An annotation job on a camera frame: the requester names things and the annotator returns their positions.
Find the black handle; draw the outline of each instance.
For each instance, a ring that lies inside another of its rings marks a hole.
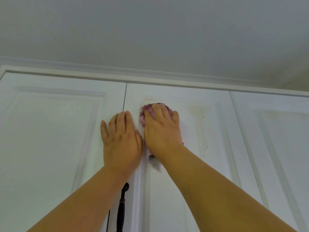
[[[129,189],[129,184],[126,182],[121,190],[121,198],[119,200],[118,214],[117,214],[117,231],[122,232],[123,223],[125,221],[125,192]]]

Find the person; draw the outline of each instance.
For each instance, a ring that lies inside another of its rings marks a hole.
[[[164,105],[153,109],[155,119],[145,111],[146,145],[179,188],[201,232],[295,232],[183,146],[176,111],[171,119]],[[102,121],[101,136],[104,167],[28,232],[100,230],[116,194],[140,163],[143,143],[129,111],[116,114],[108,129]]]

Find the cabinet door panel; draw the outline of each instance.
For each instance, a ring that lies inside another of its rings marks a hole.
[[[229,92],[127,84],[124,110],[132,113],[141,133],[140,108],[155,102],[179,112],[188,149],[261,201]],[[199,231],[164,167],[158,172],[143,156],[129,184],[124,231]],[[116,230],[117,207],[118,203],[111,210],[109,231]]]
[[[4,75],[0,231],[28,230],[103,166],[100,121],[122,111],[125,90],[119,82]]]
[[[231,92],[263,204],[309,228],[309,98]]]

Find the person's left arm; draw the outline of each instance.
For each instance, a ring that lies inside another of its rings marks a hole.
[[[102,167],[92,178],[55,207],[28,232],[98,232],[119,193],[138,167],[142,138],[134,129],[131,114],[116,114],[101,123],[104,143]]]

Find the ceiling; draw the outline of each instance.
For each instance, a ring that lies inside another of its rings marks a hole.
[[[309,0],[1,0],[0,56],[273,82],[309,56]]]

